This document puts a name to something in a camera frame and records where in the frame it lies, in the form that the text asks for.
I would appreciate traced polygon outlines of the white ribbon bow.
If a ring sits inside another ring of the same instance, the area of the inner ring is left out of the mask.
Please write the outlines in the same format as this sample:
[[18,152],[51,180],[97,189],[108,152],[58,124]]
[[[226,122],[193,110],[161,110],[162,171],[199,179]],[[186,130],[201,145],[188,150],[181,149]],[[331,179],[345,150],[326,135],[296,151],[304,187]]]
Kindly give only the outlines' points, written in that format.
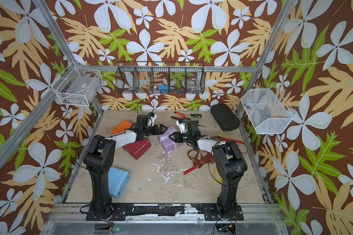
[[169,130],[168,129],[164,134],[158,136],[159,142],[162,143],[164,140],[169,138],[169,135],[171,135],[171,134],[173,134],[175,132],[177,132],[176,129],[173,129],[173,130]]

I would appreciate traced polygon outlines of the lilac gift box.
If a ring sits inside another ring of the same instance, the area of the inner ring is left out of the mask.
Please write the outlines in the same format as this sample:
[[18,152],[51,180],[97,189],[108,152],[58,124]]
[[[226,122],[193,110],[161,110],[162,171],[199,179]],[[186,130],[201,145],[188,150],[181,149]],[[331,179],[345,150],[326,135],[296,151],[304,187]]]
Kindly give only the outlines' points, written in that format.
[[[176,129],[174,126],[168,127],[169,130]],[[177,147],[182,146],[184,143],[175,143],[171,139],[166,139],[162,143],[160,143],[165,152],[171,152]]]

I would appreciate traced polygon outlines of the magenta gift box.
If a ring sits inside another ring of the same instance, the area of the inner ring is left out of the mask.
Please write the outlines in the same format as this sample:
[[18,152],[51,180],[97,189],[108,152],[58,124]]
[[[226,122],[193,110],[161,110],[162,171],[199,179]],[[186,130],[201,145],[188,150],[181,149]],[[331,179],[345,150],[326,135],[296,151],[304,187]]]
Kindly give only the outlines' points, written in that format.
[[123,149],[128,152],[134,159],[138,160],[143,156],[151,147],[151,142],[148,139],[144,139],[132,144],[123,146]]

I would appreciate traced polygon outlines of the brown ribbon bow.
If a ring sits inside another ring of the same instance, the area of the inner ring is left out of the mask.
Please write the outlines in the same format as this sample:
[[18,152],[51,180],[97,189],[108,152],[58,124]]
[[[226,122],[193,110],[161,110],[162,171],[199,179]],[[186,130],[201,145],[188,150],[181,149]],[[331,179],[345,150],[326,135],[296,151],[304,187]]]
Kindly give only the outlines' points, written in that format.
[[224,139],[220,136],[212,138],[203,137],[198,140],[197,143],[197,148],[189,150],[187,156],[193,162],[193,167],[201,168],[204,164],[215,163],[213,147],[224,143]]

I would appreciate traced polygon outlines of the orange gift box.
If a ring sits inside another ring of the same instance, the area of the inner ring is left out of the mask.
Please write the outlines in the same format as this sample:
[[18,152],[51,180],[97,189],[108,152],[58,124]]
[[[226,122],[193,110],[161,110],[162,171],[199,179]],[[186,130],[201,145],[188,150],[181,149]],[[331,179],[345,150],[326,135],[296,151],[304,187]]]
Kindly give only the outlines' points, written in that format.
[[115,128],[113,128],[111,130],[111,134],[112,135],[122,134],[127,129],[131,128],[131,126],[132,126],[131,122],[129,122],[128,120],[124,120],[119,125],[117,125]]

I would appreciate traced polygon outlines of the red ribbon bow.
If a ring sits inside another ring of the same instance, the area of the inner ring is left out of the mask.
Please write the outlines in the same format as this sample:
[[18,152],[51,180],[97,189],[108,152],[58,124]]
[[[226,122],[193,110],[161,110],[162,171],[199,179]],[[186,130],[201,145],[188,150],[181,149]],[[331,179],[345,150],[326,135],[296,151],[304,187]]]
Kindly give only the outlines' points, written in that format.
[[[225,141],[224,141],[223,144],[226,144],[227,142],[230,142],[230,141],[233,141],[233,142],[236,143],[236,145],[237,145],[238,148],[239,148],[239,152],[241,153],[241,155],[243,155],[243,154],[245,154],[245,153],[248,153],[248,147],[246,146],[246,144],[245,144],[243,141],[236,140],[236,139],[225,139]],[[198,169],[198,168],[195,168],[195,167],[192,166],[190,169],[185,170],[183,174],[186,175],[186,174],[188,174],[188,173],[194,171],[195,169]]]

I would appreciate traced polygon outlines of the yellow ribbon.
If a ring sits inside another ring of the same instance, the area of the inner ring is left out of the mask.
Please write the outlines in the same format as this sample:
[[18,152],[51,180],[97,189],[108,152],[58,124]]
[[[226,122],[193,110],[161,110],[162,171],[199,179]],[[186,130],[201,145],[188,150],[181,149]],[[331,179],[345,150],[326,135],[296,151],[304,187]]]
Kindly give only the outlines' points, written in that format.
[[[223,133],[220,133],[218,136],[214,136],[212,138],[215,139],[215,140],[219,140],[219,141],[225,141],[225,139],[228,139],[230,137],[231,137],[230,134],[224,135]],[[218,183],[222,183],[222,177],[218,173],[217,164],[215,164],[215,169],[214,169],[213,176],[214,176],[217,184]]]

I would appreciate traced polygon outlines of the blue gift box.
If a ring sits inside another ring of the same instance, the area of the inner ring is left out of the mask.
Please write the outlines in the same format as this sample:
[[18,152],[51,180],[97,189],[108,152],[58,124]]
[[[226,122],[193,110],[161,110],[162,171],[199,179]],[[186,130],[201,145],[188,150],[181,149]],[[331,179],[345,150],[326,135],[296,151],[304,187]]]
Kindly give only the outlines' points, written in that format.
[[111,167],[108,172],[108,189],[110,195],[119,199],[129,179],[130,174],[128,171]]

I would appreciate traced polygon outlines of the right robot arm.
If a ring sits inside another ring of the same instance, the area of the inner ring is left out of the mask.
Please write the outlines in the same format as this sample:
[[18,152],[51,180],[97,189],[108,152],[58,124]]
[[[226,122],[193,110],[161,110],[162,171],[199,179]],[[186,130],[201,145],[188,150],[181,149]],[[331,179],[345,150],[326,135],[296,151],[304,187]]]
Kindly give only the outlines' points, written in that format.
[[221,191],[213,212],[222,219],[239,218],[241,210],[236,194],[239,181],[248,166],[238,143],[232,139],[202,135],[197,120],[180,119],[176,124],[179,130],[170,134],[169,138],[175,143],[187,143],[196,152],[196,155],[188,156],[193,162],[193,167],[188,172],[205,164],[216,165],[221,181],[215,181],[221,185]]

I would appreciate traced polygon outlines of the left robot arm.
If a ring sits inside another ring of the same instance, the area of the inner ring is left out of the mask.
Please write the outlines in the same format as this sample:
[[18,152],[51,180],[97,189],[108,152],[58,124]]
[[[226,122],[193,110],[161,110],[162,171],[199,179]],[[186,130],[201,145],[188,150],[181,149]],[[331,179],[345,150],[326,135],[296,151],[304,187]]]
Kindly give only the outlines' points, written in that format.
[[87,146],[83,158],[85,168],[92,180],[93,196],[87,212],[87,221],[109,221],[112,218],[112,199],[109,194],[108,174],[112,166],[115,150],[128,144],[146,139],[148,136],[162,135],[167,127],[155,124],[157,115],[153,112],[138,115],[136,122],[124,132],[111,135],[96,135]]

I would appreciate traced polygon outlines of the blue item in basket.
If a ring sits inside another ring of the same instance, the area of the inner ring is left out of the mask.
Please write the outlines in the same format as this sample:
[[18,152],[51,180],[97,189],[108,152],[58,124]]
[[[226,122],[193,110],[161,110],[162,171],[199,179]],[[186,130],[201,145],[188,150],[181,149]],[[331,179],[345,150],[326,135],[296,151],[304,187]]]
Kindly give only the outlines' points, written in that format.
[[168,86],[166,86],[166,85],[164,85],[164,84],[162,84],[162,85],[160,85],[159,87],[158,87],[158,90],[161,92],[161,93],[163,93],[163,94],[167,94],[167,93],[169,93],[169,87]]

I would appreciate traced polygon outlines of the black oval case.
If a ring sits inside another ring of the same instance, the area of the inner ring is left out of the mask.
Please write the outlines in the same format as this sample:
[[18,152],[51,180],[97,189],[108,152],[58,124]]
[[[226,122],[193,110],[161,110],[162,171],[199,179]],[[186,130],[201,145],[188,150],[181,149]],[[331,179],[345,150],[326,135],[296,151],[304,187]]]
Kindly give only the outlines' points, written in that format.
[[240,125],[240,120],[226,104],[216,104],[210,110],[222,131],[233,131]]

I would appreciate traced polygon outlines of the white mesh basket right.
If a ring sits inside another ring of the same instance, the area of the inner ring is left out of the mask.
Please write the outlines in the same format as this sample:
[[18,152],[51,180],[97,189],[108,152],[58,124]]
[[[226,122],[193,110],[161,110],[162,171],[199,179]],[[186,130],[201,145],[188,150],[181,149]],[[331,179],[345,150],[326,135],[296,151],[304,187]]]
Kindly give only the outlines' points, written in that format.
[[297,115],[275,86],[249,89],[241,102],[259,135],[282,134]]

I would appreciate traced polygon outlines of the orange handled pliers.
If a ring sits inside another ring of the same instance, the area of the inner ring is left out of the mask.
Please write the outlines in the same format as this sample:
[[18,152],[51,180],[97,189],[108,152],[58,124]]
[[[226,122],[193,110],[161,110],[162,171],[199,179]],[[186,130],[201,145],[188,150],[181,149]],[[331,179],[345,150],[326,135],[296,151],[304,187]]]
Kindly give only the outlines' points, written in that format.
[[201,118],[201,114],[183,114],[180,112],[174,112],[176,116],[171,116],[172,119],[185,119],[185,120],[190,120],[190,117],[196,117],[196,118]]

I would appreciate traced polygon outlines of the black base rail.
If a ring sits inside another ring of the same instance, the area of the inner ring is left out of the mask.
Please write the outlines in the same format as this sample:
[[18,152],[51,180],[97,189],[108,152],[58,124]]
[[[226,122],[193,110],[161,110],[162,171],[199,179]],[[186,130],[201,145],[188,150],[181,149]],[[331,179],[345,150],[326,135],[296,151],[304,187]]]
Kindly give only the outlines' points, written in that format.
[[155,215],[156,217],[176,217],[178,215],[202,215],[205,221],[217,221],[219,219],[243,221],[242,208],[235,204],[228,211],[217,203],[197,204],[130,204],[112,203],[107,206],[104,214],[99,214],[89,207],[85,213],[87,221],[125,221],[130,216]]

